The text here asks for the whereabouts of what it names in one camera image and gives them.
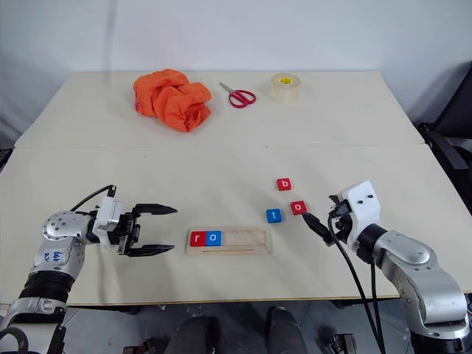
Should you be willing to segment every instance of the orange cloth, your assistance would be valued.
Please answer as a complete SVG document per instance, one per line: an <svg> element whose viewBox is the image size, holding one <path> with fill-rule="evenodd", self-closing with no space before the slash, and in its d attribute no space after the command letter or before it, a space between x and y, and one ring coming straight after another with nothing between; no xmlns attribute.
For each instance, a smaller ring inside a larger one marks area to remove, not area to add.
<svg viewBox="0 0 472 354"><path fill-rule="evenodd" d="M134 108L148 117L158 117L177 131L198 127L212 113L204 102L212 94L201 83L189 83L181 72L165 69L141 76L134 82Z"/></svg>

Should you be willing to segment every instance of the blue letter block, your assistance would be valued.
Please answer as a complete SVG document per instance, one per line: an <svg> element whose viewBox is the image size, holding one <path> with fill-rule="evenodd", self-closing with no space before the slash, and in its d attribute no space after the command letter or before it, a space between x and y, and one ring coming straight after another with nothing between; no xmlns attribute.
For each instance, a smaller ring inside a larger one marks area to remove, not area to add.
<svg viewBox="0 0 472 354"><path fill-rule="evenodd" d="M267 215L268 223L279 223L280 221L282 221L280 209L268 209L265 214Z"/></svg>
<svg viewBox="0 0 472 354"><path fill-rule="evenodd" d="M221 246L221 231L207 231L205 246Z"/></svg>

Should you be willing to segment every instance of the person's leg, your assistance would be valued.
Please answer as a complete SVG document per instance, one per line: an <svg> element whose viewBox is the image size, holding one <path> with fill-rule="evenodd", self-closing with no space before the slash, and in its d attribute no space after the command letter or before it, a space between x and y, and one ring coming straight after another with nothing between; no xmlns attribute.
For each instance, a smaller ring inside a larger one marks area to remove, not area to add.
<svg viewBox="0 0 472 354"><path fill-rule="evenodd" d="M275 308L270 314L270 320L269 354L307 354L302 332L290 312L284 308Z"/></svg>
<svg viewBox="0 0 472 354"><path fill-rule="evenodd" d="M205 354L207 352L208 318L186 320L171 338L164 354Z"/></svg>

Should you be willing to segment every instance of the scissors handle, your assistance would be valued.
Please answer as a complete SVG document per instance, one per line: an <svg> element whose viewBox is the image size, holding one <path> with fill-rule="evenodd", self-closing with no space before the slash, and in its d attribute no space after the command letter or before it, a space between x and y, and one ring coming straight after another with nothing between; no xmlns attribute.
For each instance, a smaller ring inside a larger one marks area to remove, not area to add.
<svg viewBox="0 0 472 354"><path fill-rule="evenodd" d="M244 108L256 102L256 95L249 91L234 90L229 93L229 103L235 108Z"/></svg>

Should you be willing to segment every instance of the wooden slot board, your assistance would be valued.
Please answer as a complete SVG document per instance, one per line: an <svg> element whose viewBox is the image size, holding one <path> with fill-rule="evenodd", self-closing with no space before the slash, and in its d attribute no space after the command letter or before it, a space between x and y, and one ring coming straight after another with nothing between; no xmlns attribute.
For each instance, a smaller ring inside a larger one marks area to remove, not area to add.
<svg viewBox="0 0 472 354"><path fill-rule="evenodd" d="M221 246L191 246L193 232L221 231ZM200 227L191 229L187 240L187 255L261 255L272 251L271 230L263 226Z"/></svg>

